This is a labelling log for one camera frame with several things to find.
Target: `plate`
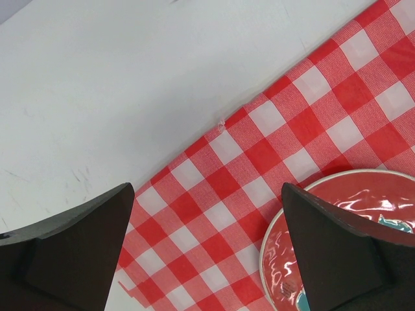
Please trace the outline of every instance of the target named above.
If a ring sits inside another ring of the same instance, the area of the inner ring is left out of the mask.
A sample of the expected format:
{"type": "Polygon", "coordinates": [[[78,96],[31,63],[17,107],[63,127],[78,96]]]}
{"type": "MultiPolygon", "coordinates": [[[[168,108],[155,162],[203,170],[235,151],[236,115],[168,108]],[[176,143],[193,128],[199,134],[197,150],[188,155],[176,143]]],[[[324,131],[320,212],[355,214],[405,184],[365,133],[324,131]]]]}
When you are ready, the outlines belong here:
{"type": "MultiPolygon", "coordinates": [[[[319,198],[397,230],[415,230],[415,178],[389,170],[350,170],[305,188],[319,198]]],[[[309,311],[294,249],[281,210],[265,233],[259,272],[277,311],[309,311]]]]}

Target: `plate rim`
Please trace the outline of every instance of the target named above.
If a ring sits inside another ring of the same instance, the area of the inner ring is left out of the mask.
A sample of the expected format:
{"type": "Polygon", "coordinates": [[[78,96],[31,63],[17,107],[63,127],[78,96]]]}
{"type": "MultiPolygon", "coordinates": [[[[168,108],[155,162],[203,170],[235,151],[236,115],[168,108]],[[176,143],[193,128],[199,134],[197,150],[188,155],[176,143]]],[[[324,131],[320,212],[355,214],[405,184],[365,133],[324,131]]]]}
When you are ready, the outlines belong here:
{"type": "MultiPolygon", "coordinates": [[[[376,169],[376,168],[358,168],[358,169],[354,169],[354,170],[345,170],[344,172],[339,172],[339,173],[335,173],[332,175],[328,175],[326,177],[320,178],[319,180],[315,181],[314,183],[311,183],[310,185],[306,186],[304,188],[304,190],[309,191],[310,189],[314,188],[315,186],[327,181],[327,180],[331,180],[340,176],[344,176],[344,175],[350,175],[350,174],[356,174],[356,173],[382,173],[382,174],[392,174],[392,175],[398,175],[407,179],[410,179],[412,181],[415,181],[415,177],[405,174],[405,173],[401,173],[401,172],[397,172],[395,170],[383,170],[383,169],[376,169]]],[[[265,244],[267,242],[267,239],[269,237],[269,234],[271,232],[271,229],[273,228],[274,224],[277,222],[278,218],[284,213],[283,209],[281,208],[281,210],[277,213],[277,215],[275,215],[275,217],[271,220],[267,231],[265,232],[265,236],[264,239],[261,243],[261,250],[259,251],[259,275],[261,277],[261,284],[262,287],[264,289],[265,292],[265,297],[267,297],[268,301],[270,302],[270,304],[272,305],[272,308],[274,309],[274,311],[278,311],[277,307],[275,306],[274,302],[272,301],[272,298],[268,292],[268,288],[267,288],[267,284],[265,282],[265,276],[264,276],[264,271],[262,269],[262,261],[263,261],[263,257],[264,257],[264,250],[265,250],[265,244]]]]}

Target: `glossy red surface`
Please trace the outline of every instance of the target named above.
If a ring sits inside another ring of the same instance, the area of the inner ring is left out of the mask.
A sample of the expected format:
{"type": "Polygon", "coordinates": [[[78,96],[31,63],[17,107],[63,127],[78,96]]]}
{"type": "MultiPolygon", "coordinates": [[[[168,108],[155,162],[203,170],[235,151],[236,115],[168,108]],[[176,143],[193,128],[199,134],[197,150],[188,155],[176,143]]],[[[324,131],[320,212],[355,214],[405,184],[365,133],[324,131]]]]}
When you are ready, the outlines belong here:
{"type": "MultiPolygon", "coordinates": [[[[415,228],[415,182],[385,171],[351,171],[311,185],[309,192],[343,209],[406,232],[415,228]]],[[[278,311],[308,311],[284,214],[263,246],[266,291],[278,311]]]]}

